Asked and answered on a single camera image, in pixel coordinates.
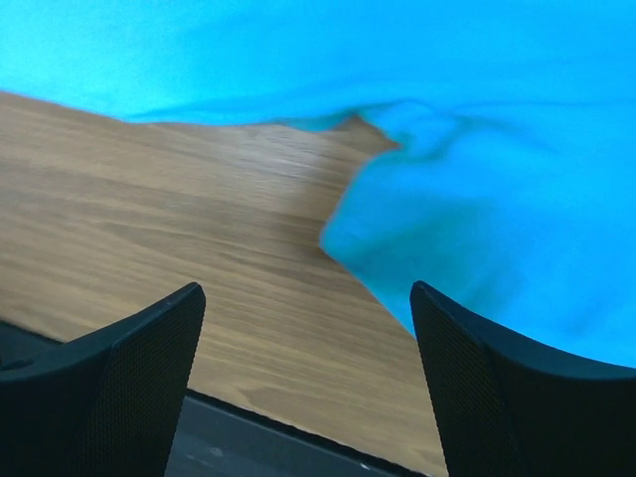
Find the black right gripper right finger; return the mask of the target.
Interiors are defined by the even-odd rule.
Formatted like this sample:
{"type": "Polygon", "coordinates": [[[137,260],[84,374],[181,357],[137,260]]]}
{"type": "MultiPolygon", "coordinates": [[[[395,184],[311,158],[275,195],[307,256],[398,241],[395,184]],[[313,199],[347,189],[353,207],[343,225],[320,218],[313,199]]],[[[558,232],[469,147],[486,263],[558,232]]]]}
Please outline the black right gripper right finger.
{"type": "Polygon", "coordinates": [[[410,307],[449,475],[634,475],[634,369],[539,343],[421,281],[410,307]]]}

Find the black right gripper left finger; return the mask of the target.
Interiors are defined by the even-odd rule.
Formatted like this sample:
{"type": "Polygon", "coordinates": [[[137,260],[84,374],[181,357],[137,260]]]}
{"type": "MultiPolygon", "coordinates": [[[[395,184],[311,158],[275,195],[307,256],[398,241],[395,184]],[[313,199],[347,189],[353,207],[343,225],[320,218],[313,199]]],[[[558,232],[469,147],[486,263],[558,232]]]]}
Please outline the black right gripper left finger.
{"type": "Polygon", "coordinates": [[[205,307],[189,283],[66,343],[2,322],[2,475],[164,475],[205,307]]]}

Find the bright cyan t-shirt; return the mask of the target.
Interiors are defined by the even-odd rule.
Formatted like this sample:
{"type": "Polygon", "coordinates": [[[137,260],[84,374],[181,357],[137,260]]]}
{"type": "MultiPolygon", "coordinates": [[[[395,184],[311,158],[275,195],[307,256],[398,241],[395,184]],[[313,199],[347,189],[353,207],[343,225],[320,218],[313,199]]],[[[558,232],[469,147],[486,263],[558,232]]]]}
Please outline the bright cyan t-shirt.
{"type": "Polygon", "coordinates": [[[130,122],[394,141],[321,245],[400,321],[429,283],[635,363],[631,1],[5,1],[4,90],[130,122]]]}

